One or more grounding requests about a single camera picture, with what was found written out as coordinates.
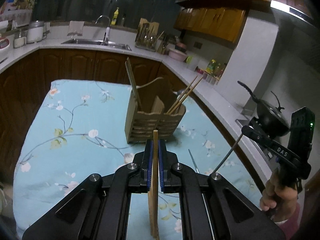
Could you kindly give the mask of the person's right hand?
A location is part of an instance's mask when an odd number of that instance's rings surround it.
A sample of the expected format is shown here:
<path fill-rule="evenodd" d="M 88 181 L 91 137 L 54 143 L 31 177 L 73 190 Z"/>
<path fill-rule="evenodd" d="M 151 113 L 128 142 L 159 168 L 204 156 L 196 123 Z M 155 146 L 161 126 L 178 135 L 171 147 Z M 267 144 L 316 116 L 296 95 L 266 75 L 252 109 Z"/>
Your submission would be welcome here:
<path fill-rule="evenodd" d="M 278 170 L 274 170 L 266 182 L 260 198 L 260 208 L 265 212 L 273 211 L 274 222 L 283 222 L 295 213 L 298 192 L 296 188 L 281 186 L 278 174 Z"/>

